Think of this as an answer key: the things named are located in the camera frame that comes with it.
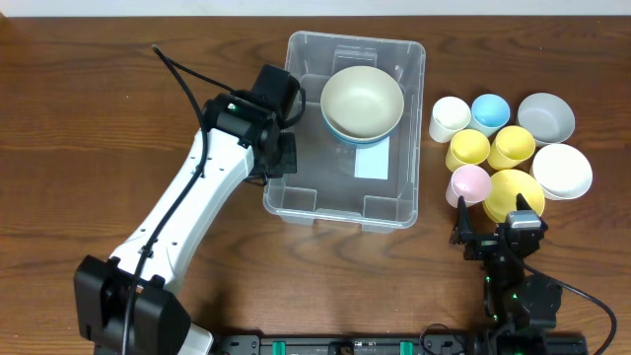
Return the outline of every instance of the white wall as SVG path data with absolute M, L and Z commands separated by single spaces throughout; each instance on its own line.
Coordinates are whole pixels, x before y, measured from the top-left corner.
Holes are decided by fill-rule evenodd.
M 631 0 L 0 0 L 22 16 L 631 15 Z

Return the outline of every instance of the plastic storage bin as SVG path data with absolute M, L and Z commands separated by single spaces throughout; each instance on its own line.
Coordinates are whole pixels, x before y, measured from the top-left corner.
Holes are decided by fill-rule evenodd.
M 389 135 L 387 178 L 356 177 L 356 149 L 324 124 L 319 100 L 326 81 L 356 65 L 377 67 L 404 95 L 401 121 Z M 289 39 L 285 70 L 307 92 L 296 135 L 298 172 L 269 181 L 263 205 L 289 223 L 315 219 L 359 223 L 364 231 L 408 228 L 418 215 L 420 126 L 425 49 L 414 41 L 297 32 Z

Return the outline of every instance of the pink cup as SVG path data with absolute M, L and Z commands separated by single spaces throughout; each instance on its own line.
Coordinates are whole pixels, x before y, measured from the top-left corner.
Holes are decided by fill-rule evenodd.
M 465 165 L 452 174 L 447 186 L 446 198 L 452 207 L 457 207 L 457 199 L 464 196 L 466 207 L 482 202 L 493 189 L 491 177 L 478 166 Z

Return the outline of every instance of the bowl rim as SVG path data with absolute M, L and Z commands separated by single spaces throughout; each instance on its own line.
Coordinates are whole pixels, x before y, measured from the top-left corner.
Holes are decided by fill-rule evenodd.
M 542 181 L 540 179 L 541 175 L 539 175 L 539 178 L 537 178 L 537 173 L 536 173 L 537 161 L 540 161 L 540 159 L 543 159 L 541 158 L 542 157 L 541 153 L 545 155 L 548 153 L 548 151 L 552 149 L 568 149 L 570 151 L 578 153 L 583 158 L 584 162 L 587 163 L 587 167 L 589 168 L 589 174 L 586 175 L 586 178 L 584 178 L 581 181 L 581 183 L 578 186 L 576 186 L 576 188 L 572 188 L 570 193 L 559 194 L 557 191 L 553 191 L 549 187 L 545 186 L 545 181 Z M 579 198 L 590 190 L 590 188 L 592 187 L 592 183 L 594 182 L 594 170 L 592 169 L 592 164 L 590 163 L 590 160 L 585 156 L 585 154 L 583 154 L 583 152 L 581 152 L 575 147 L 572 147 L 569 144 L 553 143 L 541 148 L 534 156 L 534 159 L 532 159 L 532 165 L 530 166 L 530 170 L 532 171 L 532 174 L 531 174 L 532 177 L 539 183 L 541 188 L 545 192 L 549 193 L 550 195 L 558 199 L 567 200 L 567 199 Z
M 542 188 L 541 184 L 539 183 L 539 181 L 537 181 L 537 180 L 536 180 L 536 178 L 534 178 L 534 177 L 533 177 L 533 176 L 531 176 L 530 174 L 528 174 L 528 173 L 526 173 L 526 172 L 523 172 L 523 171 L 521 171 L 521 170 L 519 170 L 519 169 L 504 169 L 504 170 L 501 170 L 501 171 L 499 171 L 499 172 L 497 172 L 497 173 L 493 174 L 493 176 L 491 176 L 491 180 L 493 179 L 493 177 L 494 177 L 494 176 L 497 176 L 497 175 L 506 175 L 506 174 L 518 175 L 518 176 L 522 176 L 523 178 L 527 177 L 527 178 L 531 178 L 531 179 L 532 179 L 532 181 L 534 181 L 534 183 L 535 183 L 535 185 L 534 185 L 534 186 L 538 187 L 538 195 L 539 195 L 538 197 L 540 197 L 540 198 L 541 198 L 541 213 L 538 213 L 536 210 L 534 210 L 534 212 L 536 212 L 536 214 L 537 214 L 538 216 L 543 215 L 543 211 L 545 211 L 545 195 L 543 194 L 543 188 Z M 489 210 L 491 210 L 491 211 L 493 211 L 493 212 L 496 212 L 496 210 L 494 209 L 494 208 L 495 208 L 495 206 L 493 206 L 493 207 L 492 207 L 492 206 L 490 206 L 490 205 L 487 203 L 487 207 L 489 208 Z
M 544 140 L 541 140 L 537 137 L 534 136 L 534 134 L 532 134 L 532 132 L 530 134 L 532 134 L 532 138 L 534 138 L 534 141 L 536 143 L 538 143 L 541 146 L 545 146 L 545 145 L 550 145 L 550 144 L 556 144 L 556 143 L 563 143 L 566 140 L 570 139 L 570 137 L 572 137 L 572 135 L 574 134 L 574 131 L 576 130 L 576 115 L 574 114 L 574 110 L 572 109 L 572 107 L 570 106 L 570 104 L 568 104 L 565 100 L 561 99 L 559 96 L 556 96 L 554 94 L 550 94 L 550 93 L 534 93 L 534 94 L 530 94 L 528 95 L 525 99 L 522 100 L 522 102 L 520 103 L 520 106 L 517 109 L 517 125 L 522 126 L 522 120 L 520 119 L 520 113 L 522 113 L 524 110 L 526 110 L 526 107 L 524 107 L 524 103 L 528 100 L 531 99 L 533 100 L 533 98 L 537 98 L 537 97 L 549 97 L 552 100 L 557 101 L 558 103 L 561 103 L 562 106 L 567 107 L 570 112 L 572 113 L 572 129 L 570 130 L 569 134 L 567 134 L 567 136 L 560 136 L 560 138 L 555 139 L 553 142 L 547 142 Z
M 399 89 L 399 93 L 400 93 L 400 108 L 398 109 L 399 114 L 398 114 L 398 118 L 397 120 L 394 122 L 394 124 L 392 125 L 392 127 L 390 127 L 387 131 L 383 132 L 382 134 L 379 134 L 377 136 L 373 136 L 373 137 L 366 137 L 366 138 L 359 138 L 359 137 L 353 137 L 350 136 L 346 133 L 341 132 L 339 129 L 335 128 L 335 125 L 333 125 L 331 123 L 331 120 L 326 116 L 326 113 L 324 113 L 324 92 L 326 91 L 326 88 L 329 87 L 329 83 L 331 82 L 331 80 L 336 76 L 339 75 L 340 73 L 343 72 L 347 72 L 349 70 L 371 70 L 371 71 L 379 71 L 381 73 L 383 73 L 384 75 L 386 75 L 388 78 L 391 79 L 391 81 L 396 85 L 396 87 Z M 343 138 L 344 140 L 350 142 L 350 143 L 357 143 L 357 144 L 366 144 L 366 143 L 374 143 L 376 141 L 379 141 L 383 138 L 386 138 L 392 131 L 394 128 L 396 128 L 396 126 L 400 123 L 401 118 L 403 117 L 403 111 L 405 110 L 405 96 L 403 95 L 403 91 L 401 90 L 400 86 L 398 85 L 398 82 L 396 82 L 396 80 L 394 80 L 394 78 L 392 78 L 389 74 L 387 74 L 387 72 L 376 68 L 376 67 L 372 67 L 372 66 L 368 66 L 368 65 L 355 65 L 355 66 L 351 66 L 345 69 L 342 69 L 340 71 L 338 71 L 337 73 L 335 73 L 333 76 L 331 76 L 327 81 L 326 84 L 324 84 L 324 88 L 322 89 L 322 93 L 320 95 L 319 98 L 319 105 L 320 105 L 320 111 L 322 112 L 322 117 L 324 118 L 324 122 L 326 123 L 326 125 L 329 127 L 329 129 L 337 136 L 339 136 L 340 138 Z

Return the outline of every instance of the blue cup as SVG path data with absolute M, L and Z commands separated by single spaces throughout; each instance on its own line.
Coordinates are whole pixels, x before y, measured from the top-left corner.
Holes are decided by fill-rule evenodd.
M 506 100 L 494 94 L 485 94 L 475 99 L 471 106 L 471 121 L 466 128 L 490 136 L 511 118 L 511 108 Z

